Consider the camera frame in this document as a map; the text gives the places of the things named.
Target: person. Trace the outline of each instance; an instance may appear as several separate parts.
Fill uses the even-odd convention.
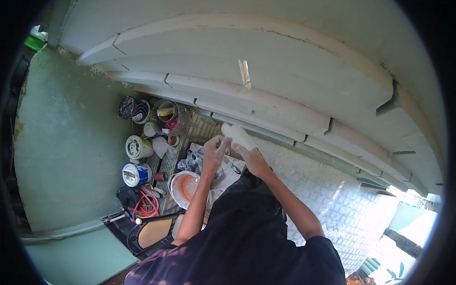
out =
[[[247,169],[217,199],[201,230],[212,177],[231,138],[204,144],[201,179],[176,239],[129,272],[125,285],[140,284],[346,284],[337,251],[321,224],[278,179],[258,148],[233,149]],[[306,240],[287,240],[286,215]]]

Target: white bucket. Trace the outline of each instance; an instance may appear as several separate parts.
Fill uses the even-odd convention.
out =
[[[196,183],[196,185],[199,183],[200,176],[198,174],[196,174],[195,172],[191,172],[191,171],[182,171],[182,172],[179,172],[176,175],[174,175],[174,178],[171,181],[171,191],[170,191],[171,196],[174,199],[174,201],[176,201],[176,203],[181,208],[186,209],[186,210],[187,210],[188,206],[190,205],[190,201],[192,200],[193,194],[195,194],[195,192],[192,193],[192,190],[190,189],[190,192],[187,192],[187,194],[188,194],[187,197],[190,198],[190,200],[189,200],[187,197],[184,197],[185,194],[183,194],[180,189],[181,183],[185,182],[182,179],[183,178],[185,179],[185,177],[187,175],[190,175],[195,178],[194,182]]]
[[[152,144],[145,139],[132,135],[125,142],[125,152],[129,158],[140,159],[154,154]]]
[[[122,169],[122,178],[127,186],[146,184],[152,179],[152,170],[145,163],[129,163]]]

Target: tile floor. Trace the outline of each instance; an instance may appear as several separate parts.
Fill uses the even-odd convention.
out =
[[[252,137],[282,182],[320,219],[346,274],[356,271],[380,239],[399,200],[360,187],[355,177],[274,143]],[[306,242],[288,219],[288,239]]]

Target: black cloth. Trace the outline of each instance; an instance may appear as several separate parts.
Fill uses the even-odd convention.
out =
[[[244,176],[230,186],[214,203],[204,230],[155,252],[126,276],[125,285],[345,285],[331,241],[315,236],[296,247],[287,240],[283,209],[255,178]]]

